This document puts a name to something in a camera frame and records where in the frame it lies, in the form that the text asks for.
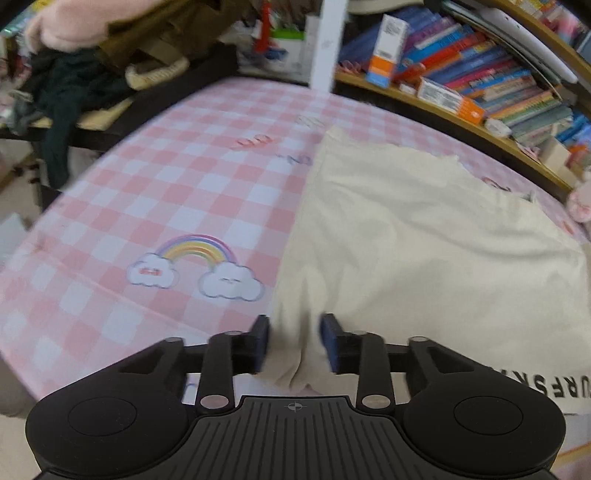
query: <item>cloud print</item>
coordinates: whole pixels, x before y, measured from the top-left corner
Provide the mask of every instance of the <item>cloud print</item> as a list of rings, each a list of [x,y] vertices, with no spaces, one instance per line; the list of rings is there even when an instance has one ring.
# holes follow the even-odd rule
[[[199,291],[212,299],[257,301],[264,287],[250,268],[222,262],[199,279]]]
[[[176,283],[178,272],[170,260],[156,254],[145,254],[129,266],[127,279],[133,285],[170,288]]]

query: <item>wooden shelf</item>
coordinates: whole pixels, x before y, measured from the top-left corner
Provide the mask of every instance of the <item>wooden shelf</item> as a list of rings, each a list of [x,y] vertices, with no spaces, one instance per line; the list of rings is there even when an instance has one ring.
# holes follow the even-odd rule
[[[479,2],[487,7],[503,10],[556,53],[579,77],[591,83],[591,65],[573,47],[532,15],[512,4],[509,0],[479,0]]]
[[[335,80],[337,82],[346,83],[348,85],[353,85],[356,87],[360,87],[366,90],[370,90],[371,92],[380,93],[382,95],[388,96],[400,102],[407,103],[409,105],[415,106],[424,110],[426,112],[432,113],[433,115],[437,115],[459,127],[468,130],[469,132],[478,135],[479,137],[487,140],[488,142],[496,145],[497,147],[501,148],[508,154],[512,155],[513,157],[517,158],[518,160],[522,161],[529,167],[533,168],[535,171],[539,172],[542,176],[546,179],[554,183],[559,188],[566,190],[569,192],[572,188],[561,178],[559,178],[556,173],[548,169],[546,166],[542,165],[539,162],[536,162],[533,158],[524,154],[516,143],[513,140],[505,139],[505,138],[498,138],[492,135],[486,128],[481,127],[479,125],[471,124],[468,121],[465,121],[461,118],[458,118],[451,112],[439,108],[435,105],[430,103],[424,102],[419,100],[414,95],[410,95],[408,93],[401,92],[398,90],[397,87],[391,86],[390,88],[383,89],[378,86],[372,85],[371,83],[367,82],[363,76],[354,75],[350,73],[342,73],[336,72],[335,73]]]

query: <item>white pole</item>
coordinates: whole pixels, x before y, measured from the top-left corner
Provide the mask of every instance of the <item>white pole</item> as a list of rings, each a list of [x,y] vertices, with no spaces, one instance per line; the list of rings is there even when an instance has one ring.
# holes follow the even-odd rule
[[[332,91],[348,3],[348,0],[323,1],[318,40],[310,76],[310,88],[314,90]]]

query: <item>ribbed black surface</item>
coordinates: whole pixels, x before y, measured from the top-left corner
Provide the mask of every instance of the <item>ribbed black surface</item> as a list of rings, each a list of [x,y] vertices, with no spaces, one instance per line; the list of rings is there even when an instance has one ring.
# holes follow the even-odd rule
[[[42,480],[56,480],[53,474]],[[460,480],[419,457],[391,421],[341,397],[244,399],[206,417],[184,445],[130,480]],[[524,480],[551,480],[548,472]]]

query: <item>black device base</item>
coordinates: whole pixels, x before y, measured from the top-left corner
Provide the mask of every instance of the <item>black device base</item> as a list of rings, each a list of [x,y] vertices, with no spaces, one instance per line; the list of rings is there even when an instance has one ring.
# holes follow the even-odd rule
[[[359,375],[346,397],[243,397],[232,377],[261,368],[269,324],[167,339],[41,400],[27,439],[61,479],[550,480],[564,418],[542,394],[426,338],[386,345],[324,315],[332,370]],[[201,372],[195,405],[180,401]],[[390,372],[413,399],[396,405]]]

